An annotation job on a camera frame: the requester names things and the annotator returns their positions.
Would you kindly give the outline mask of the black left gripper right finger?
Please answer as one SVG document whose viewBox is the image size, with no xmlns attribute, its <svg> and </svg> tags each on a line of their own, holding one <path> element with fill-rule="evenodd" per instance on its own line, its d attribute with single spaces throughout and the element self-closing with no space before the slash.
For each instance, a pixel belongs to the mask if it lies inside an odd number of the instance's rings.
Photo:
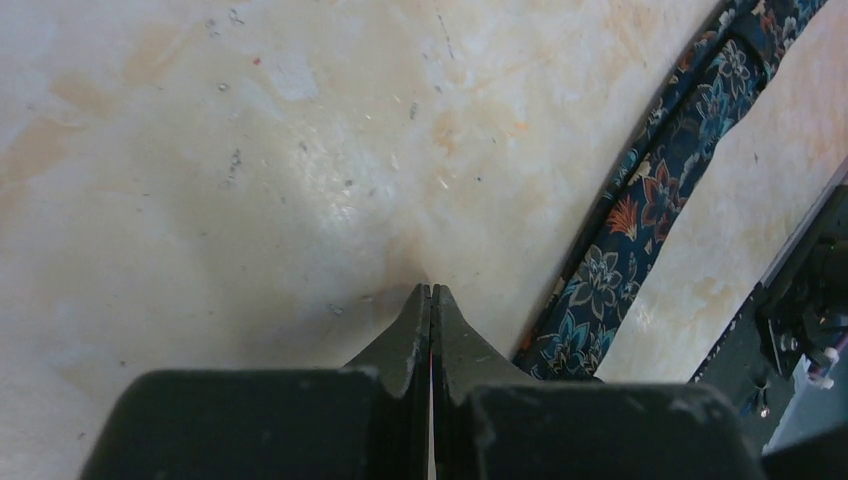
<svg viewBox="0 0 848 480">
<path fill-rule="evenodd" d="M 762 479 L 758 450 L 698 384 L 544 382 L 506 360 L 432 292 L 440 479 Z"/>
</svg>

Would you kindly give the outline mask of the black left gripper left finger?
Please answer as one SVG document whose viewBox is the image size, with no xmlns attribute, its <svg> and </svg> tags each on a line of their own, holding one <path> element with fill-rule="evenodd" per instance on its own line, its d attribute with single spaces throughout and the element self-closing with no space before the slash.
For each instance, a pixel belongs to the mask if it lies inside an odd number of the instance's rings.
<svg viewBox="0 0 848 480">
<path fill-rule="evenodd" d="M 335 369 L 158 370 L 113 407 L 84 479 L 424 479 L 431 292 Z"/>
</svg>

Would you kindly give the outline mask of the navy floral tie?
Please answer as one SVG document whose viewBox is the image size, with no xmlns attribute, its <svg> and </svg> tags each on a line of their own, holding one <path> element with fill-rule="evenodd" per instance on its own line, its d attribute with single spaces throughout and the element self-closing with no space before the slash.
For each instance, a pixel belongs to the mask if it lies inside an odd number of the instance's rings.
<svg viewBox="0 0 848 480">
<path fill-rule="evenodd" d="M 619 156 L 514 356 L 538 380 L 594 377 L 718 142 L 751 110 L 820 0 L 724 1 Z"/>
</svg>

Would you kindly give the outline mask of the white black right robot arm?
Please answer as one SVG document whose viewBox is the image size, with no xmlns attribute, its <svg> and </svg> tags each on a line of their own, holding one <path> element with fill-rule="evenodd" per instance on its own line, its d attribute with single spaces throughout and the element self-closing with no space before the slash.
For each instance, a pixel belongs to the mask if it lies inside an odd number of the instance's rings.
<svg viewBox="0 0 848 480">
<path fill-rule="evenodd" d="M 834 187 L 788 250 L 765 289 L 756 324 L 761 351 L 777 377 L 789 380 L 804 358 L 832 363 L 826 341 L 847 330 L 847 187 Z"/>
</svg>

